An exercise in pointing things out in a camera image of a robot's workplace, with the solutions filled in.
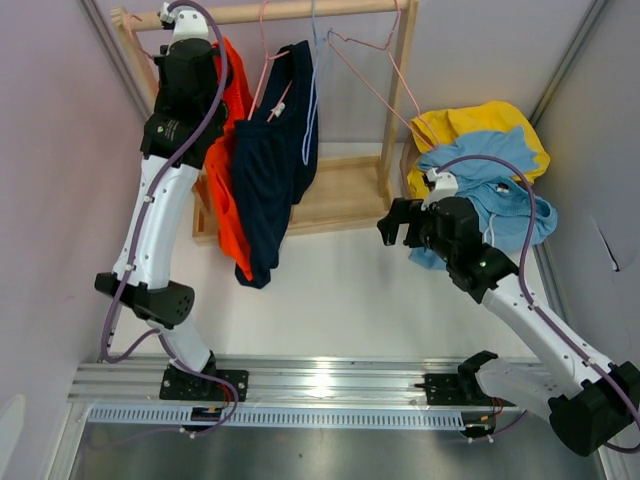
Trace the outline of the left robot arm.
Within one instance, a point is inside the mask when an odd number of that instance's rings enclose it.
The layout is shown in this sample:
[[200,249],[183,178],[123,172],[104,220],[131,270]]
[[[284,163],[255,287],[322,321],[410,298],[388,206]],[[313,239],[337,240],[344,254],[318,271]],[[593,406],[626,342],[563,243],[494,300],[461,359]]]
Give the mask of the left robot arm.
[[216,358],[192,318],[195,291],[171,280],[170,264],[182,210],[203,167],[205,155],[223,134],[222,97],[231,65],[224,45],[200,38],[163,46],[154,62],[159,89],[141,143],[139,190],[125,243],[113,268],[95,277],[95,289],[110,297],[100,340],[102,360],[110,352],[117,312],[126,307],[143,320],[142,339],[159,338],[170,358],[160,396],[166,400],[238,400],[228,378],[219,376]]

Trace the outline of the navy blue shorts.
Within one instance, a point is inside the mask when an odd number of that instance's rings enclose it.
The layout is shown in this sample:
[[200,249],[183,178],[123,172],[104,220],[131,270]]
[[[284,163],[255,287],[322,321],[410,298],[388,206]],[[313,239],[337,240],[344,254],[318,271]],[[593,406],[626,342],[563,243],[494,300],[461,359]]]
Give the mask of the navy blue shorts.
[[[302,161],[302,143],[313,61],[306,40],[282,47],[251,120],[235,124],[236,147],[232,160],[232,187],[244,234],[250,246],[253,280],[239,283],[261,289],[279,266],[279,251],[288,229],[292,207],[299,204],[314,181],[318,165],[318,113],[313,124],[309,165]],[[286,85],[286,108],[270,122],[267,118]]]

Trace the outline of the light blue shorts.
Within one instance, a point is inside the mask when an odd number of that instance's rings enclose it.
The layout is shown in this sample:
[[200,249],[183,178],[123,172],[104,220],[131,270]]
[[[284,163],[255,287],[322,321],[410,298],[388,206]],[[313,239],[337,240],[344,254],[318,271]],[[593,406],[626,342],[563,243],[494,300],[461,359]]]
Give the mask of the light blue shorts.
[[[476,131],[463,134],[453,143],[435,152],[422,154],[411,181],[413,196],[423,198],[422,175],[432,168],[462,156],[488,155],[509,162],[522,173],[536,168],[535,153],[525,144],[524,130],[517,126],[509,132]],[[530,221],[529,195],[520,178],[509,168],[487,160],[467,160],[451,166],[447,172],[458,183],[457,195],[473,204],[483,240],[507,254],[515,254],[524,246]]]

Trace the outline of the pink hanger of navy shorts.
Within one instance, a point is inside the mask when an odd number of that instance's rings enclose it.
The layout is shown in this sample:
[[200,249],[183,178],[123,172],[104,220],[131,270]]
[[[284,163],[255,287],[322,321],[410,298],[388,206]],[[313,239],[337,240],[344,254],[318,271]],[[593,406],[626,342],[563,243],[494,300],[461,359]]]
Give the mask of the pink hanger of navy shorts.
[[[263,53],[264,53],[264,61],[263,61],[263,66],[262,66],[262,70],[260,73],[260,77],[255,89],[255,92],[253,94],[253,101],[249,110],[249,113],[247,115],[247,119],[251,120],[258,108],[258,101],[262,100],[264,98],[264,91],[266,89],[266,82],[267,82],[267,70],[270,67],[271,64],[273,64],[277,59],[282,58],[284,56],[286,56],[288,54],[288,51],[281,53],[281,54],[276,54],[276,55],[271,55],[269,52],[269,48],[267,45],[267,35],[266,35],[266,27],[265,27],[265,13],[266,13],[266,9],[267,6],[270,4],[270,1],[268,0],[264,0],[261,4],[260,7],[260,11],[259,11],[259,29],[260,29],[260,36],[261,36],[261,45],[262,45],[262,49],[263,49]],[[273,108],[270,110],[270,114],[267,118],[267,122],[270,122],[274,117],[279,117],[283,110],[286,108],[285,105],[285,97],[288,94],[290,88],[292,86],[292,82],[289,82],[281,97],[279,98],[279,100],[274,104]]]

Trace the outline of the blue hanger of grey shorts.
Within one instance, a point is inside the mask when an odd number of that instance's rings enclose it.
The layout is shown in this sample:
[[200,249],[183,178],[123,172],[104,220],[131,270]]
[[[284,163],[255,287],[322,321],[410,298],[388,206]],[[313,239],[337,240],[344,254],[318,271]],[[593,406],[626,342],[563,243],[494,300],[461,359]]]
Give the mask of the blue hanger of grey shorts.
[[306,130],[303,137],[302,143],[302,161],[304,166],[309,165],[310,159],[310,151],[311,151],[311,140],[312,140],[312,130],[314,120],[316,118],[317,113],[317,94],[316,94],[316,78],[317,78],[317,66],[320,55],[320,38],[318,35],[318,28],[316,22],[316,5],[317,1],[311,1],[311,29],[312,29],[312,37],[313,44],[315,50],[315,59],[313,60],[313,68],[311,75],[311,83],[310,83],[310,91],[309,91],[309,103],[307,109],[306,116]]

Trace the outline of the yellow shorts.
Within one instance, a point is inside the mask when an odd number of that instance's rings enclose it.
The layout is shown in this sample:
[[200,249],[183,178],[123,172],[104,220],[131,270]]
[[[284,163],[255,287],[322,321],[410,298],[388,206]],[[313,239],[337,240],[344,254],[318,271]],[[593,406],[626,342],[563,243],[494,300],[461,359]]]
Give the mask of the yellow shorts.
[[[490,101],[473,107],[429,111],[413,118],[410,126],[410,136],[415,143],[415,162],[408,175],[410,198],[417,198],[412,195],[414,183],[411,179],[417,171],[415,163],[419,157],[424,153],[433,153],[438,148],[453,143],[461,135],[471,132],[490,130],[507,133],[517,126],[522,127],[525,144],[535,153],[536,168],[531,173],[523,173],[529,182],[542,176],[550,164],[550,156],[532,125],[517,107],[508,102]],[[474,160],[481,159],[481,156],[473,154],[462,157]]]

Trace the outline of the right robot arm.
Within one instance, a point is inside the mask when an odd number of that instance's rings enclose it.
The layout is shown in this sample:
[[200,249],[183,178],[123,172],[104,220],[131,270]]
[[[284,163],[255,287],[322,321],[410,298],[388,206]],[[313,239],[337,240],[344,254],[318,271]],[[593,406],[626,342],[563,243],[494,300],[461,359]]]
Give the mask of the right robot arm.
[[549,379],[521,370],[491,352],[459,367],[458,395],[468,403],[497,397],[546,420],[573,453],[587,457],[639,420],[639,370],[614,363],[552,310],[538,303],[520,268],[486,243],[471,202],[448,197],[425,207],[396,198],[377,223],[385,245],[425,247],[446,264],[452,283],[500,318],[528,346]]

